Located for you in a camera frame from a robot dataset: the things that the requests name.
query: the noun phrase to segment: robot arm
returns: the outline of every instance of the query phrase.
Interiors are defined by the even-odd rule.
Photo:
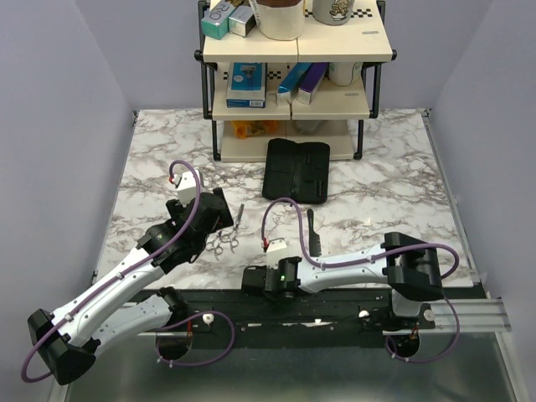
[[[443,298],[437,250],[428,247],[421,240],[392,232],[384,236],[381,245],[346,255],[312,257],[310,261],[290,257],[285,241],[274,240],[266,248],[266,267],[246,269],[242,289],[293,298],[299,292],[317,293],[335,286],[383,284],[392,287],[395,316],[418,317],[422,302]],[[334,263],[344,266],[333,267]]]
[[[197,211],[190,224],[186,225],[194,205],[192,198],[197,193],[193,173],[175,177],[173,182],[178,199],[166,203],[170,219],[150,227],[117,267],[73,301],[53,312],[39,309],[28,318],[33,345],[51,328],[64,322],[38,349],[59,384],[68,384],[79,378],[95,362],[95,356],[113,343],[161,327],[169,322],[173,314],[179,313],[183,303],[175,293],[165,292],[159,292],[134,307],[119,309],[140,290],[176,266],[194,262],[204,250],[211,233],[233,225],[220,188],[212,193],[200,194]],[[156,258],[149,258],[173,240],[183,226],[187,227],[180,239],[173,241]]]

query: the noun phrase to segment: teal box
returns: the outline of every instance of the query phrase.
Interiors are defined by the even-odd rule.
[[[236,7],[223,0],[207,11],[201,20],[203,34],[214,39],[222,39],[229,32],[229,17]]]

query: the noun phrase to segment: white connector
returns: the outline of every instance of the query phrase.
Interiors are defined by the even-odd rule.
[[[283,239],[272,240],[266,250],[266,266],[269,269],[277,269],[279,260],[288,257],[288,250]]]
[[[203,322],[207,325],[212,324],[214,321],[214,314],[203,314]]]
[[[195,169],[196,174],[201,182],[201,190],[203,190],[203,175],[198,169]],[[188,203],[195,198],[195,179],[192,172],[184,172],[180,176],[175,174],[173,176],[173,183],[177,189],[177,198],[181,202],[181,205],[186,208]]]

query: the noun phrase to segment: shelving unit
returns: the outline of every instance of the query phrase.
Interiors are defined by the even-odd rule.
[[[204,11],[218,0],[198,2],[199,22]],[[319,23],[312,17],[312,0],[306,0],[306,26],[295,40],[268,39],[258,28],[247,38],[228,33],[221,40],[205,38],[199,23],[200,50],[195,59],[201,63],[204,118],[212,121],[215,160],[224,162],[261,162],[265,160],[268,141],[275,137],[296,142],[325,142],[330,145],[331,159],[361,159],[363,155],[363,120],[376,118],[379,113],[379,87],[382,63],[394,60],[384,29],[384,0],[355,0],[350,21],[341,26]],[[361,80],[347,87],[337,86],[328,79],[322,82],[310,105],[294,100],[291,105],[277,106],[276,92],[282,79],[297,61],[362,62]],[[229,63],[267,63],[266,107],[228,108],[226,105]],[[372,107],[366,94],[367,70],[374,68]],[[358,120],[358,147],[348,131],[347,120]],[[273,135],[240,140],[227,121],[278,120],[278,132]],[[301,134],[291,120],[327,120],[315,133]],[[221,153],[218,152],[216,121],[226,121]]]
[[[254,107],[227,107],[227,75],[229,63],[218,63],[216,71],[216,88],[212,118],[214,120],[290,120],[291,107],[278,106],[277,88],[285,78],[288,64],[269,63],[266,78],[266,106],[262,109]]]

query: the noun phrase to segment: cable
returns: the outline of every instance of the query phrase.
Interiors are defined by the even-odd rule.
[[[301,252],[304,256],[304,258],[313,266],[322,267],[322,268],[343,268],[345,266],[351,266],[351,265],[358,265],[358,264],[364,264],[371,261],[379,260],[380,258],[389,257],[392,255],[399,255],[402,253],[406,253],[408,251],[415,251],[415,250],[423,250],[423,249],[443,249],[449,251],[454,256],[454,264],[452,265],[452,268],[450,268],[447,273],[441,276],[441,279],[446,279],[450,275],[454,273],[454,271],[458,268],[458,265],[460,264],[460,256],[458,253],[456,253],[456,250],[454,250],[449,245],[442,245],[441,243],[424,243],[420,245],[407,245],[405,247],[399,247],[398,249],[385,251],[384,253],[379,253],[376,255],[371,255],[368,258],[361,258],[357,260],[352,261],[344,261],[344,262],[335,262],[335,263],[323,263],[322,265],[319,262],[316,262],[309,253],[307,252],[306,246],[305,246],[305,237],[303,235],[303,218],[302,216],[302,210],[300,209],[299,205],[291,198],[278,198],[270,203],[268,205],[268,208],[265,211],[264,216],[262,217],[262,226],[260,227],[260,237],[263,241],[263,244],[265,247],[268,246],[268,240],[265,237],[265,226],[266,226],[266,218],[268,217],[268,213],[272,209],[274,205],[277,203],[290,203],[294,209],[296,210],[298,214],[298,227],[299,227],[299,233],[300,233],[300,246],[301,246]]]
[[[397,360],[400,360],[400,361],[406,362],[406,363],[424,364],[424,363],[435,362],[435,361],[439,360],[440,358],[444,358],[447,354],[452,352],[452,349],[454,349],[454,347],[458,343],[458,340],[460,339],[460,331],[461,331],[461,329],[460,329],[460,318],[458,317],[458,313],[456,312],[456,309],[452,305],[451,301],[448,300],[446,297],[445,297],[445,302],[451,308],[452,314],[454,315],[454,319],[456,320],[456,333],[454,335],[454,338],[451,341],[451,344],[443,352],[439,353],[438,355],[434,356],[433,358],[409,359],[409,358],[403,358],[402,356],[399,356],[396,353],[396,343],[394,342],[393,337],[387,336],[387,337],[385,337],[385,349],[387,349],[387,352],[389,352],[389,354],[391,355],[392,358],[396,358]],[[394,349],[391,349],[391,347],[389,346],[389,342],[393,343]]]
[[[197,363],[181,363],[181,362],[176,362],[175,360],[167,360],[165,358],[162,357],[162,355],[160,354],[160,349],[158,348],[159,345],[157,343],[157,346],[155,347],[155,350],[157,351],[157,355],[158,355],[158,360],[157,362],[164,362],[164,363],[168,363],[169,364],[169,367],[171,368],[172,366],[180,366],[180,367],[200,367],[200,366],[206,366],[206,365],[209,365],[209,364],[212,364],[212,363],[215,363],[217,362],[218,360],[220,360],[221,358],[223,358],[227,353],[229,353],[229,351],[231,350],[231,348],[233,347],[233,344],[235,343],[235,325],[233,324],[233,322],[231,321],[231,319],[226,316],[225,314],[223,314],[222,312],[216,312],[216,311],[208,311],[208,312],[198,312],[197,314],[193,314],[192,316],[188,317],[188,318],[185,318],[184,320],[182,320],[181,322],[177,322],[176,324],[172,324],[172,325],[168,325],[166,327],[161,327],[159,328],[160,330],[168,330],[168,329],[173,329],[175,327],[180,327],[181,325],[187,323],[188,321],[191,321],[197,317],[201,317],[202,315],[204,314],[214,314],[216,316],[220,316],[222,318],[225,319],[225,321],[229,324],[230,328],[231,328],[231,339],[229,341],[229,345],[227,345],[227,348],[225,348],[225,350],[220,353],[218,356],[216,356],[215,358],[210,358],[209,360],[205,360],[203,362],[197,362]]]
[[[192,210],[190,211],[190,215],[186,219],[186,222],[184,222],[183,227],[165,245],[163,245],[158,250],[148,255],[147,257],[145,257],[143,260],[139,260],[136,264],[133,264],[129,266],[128,268],[126,268],[125,270],[123,270],[121,272],[123,276],[134,271],[136,268],[139,268],[141,265],[144,265],[147,262],[157,258],[161,253],[163,253],[166,250],[167,247],[175,243],[183,235],[184,231],[188,228],[188,226],[192,223],[193,217],[195,216],[198,210],[199,200],[201,198],[201,182],[199,181],[198,175],[195,172],[195,169],[193,168],[193,166],[190,165],[188,162],[180,161],[180,160],[173,161],[171,165],[169,166],[170,178],[173,177],[173,168],[175,167],[175,165],[178,165],[178,164],[185,166],[192,173],[193,179],[195,180],[195,199],[193,201],[193,207],[192,207]],[[113,283],[119,280],[120,279],[118,276],[114,276],[108,281],[104,282],[102,285],[98,286],[93,292],[91,292],[86,297],[86,299],[78,303],[76,307],[73,308],[73,310],[69,312],[69,315],[71,317],[74,317],[77,312],[79,312],[82,308],[84,308],[84,306],[86,306],[89,302],[91,302],[96,296],[98,296],[108,286],[112,285]],[[20,372],[20,377],[25,383],[37,383],[39,381],[42,381],[43,379],[48,378],[52,374],[52,373],[46,373],[46,374],[40,375],[39,377],[31,378],[28,376],[28,366],[29,366],[30,361],[32,360],[32,357],[38,352],[39,348],[43,346],[43,343],[45,343],[56,331],[58,331],[58,329],[63,327],[66,323],[67,323],[67,320],[65,318],[62,318],[61,320],[59,320],[59,322],[56,325],[54,325],[52,328],[50,328],[50,330],[47,333],[45,333],[43,337],[40,338],[35,343],[35,345],[30,349],[30,352],[28,353],[26,358],[24,358],[23,367],[21,368],[21,372]]]

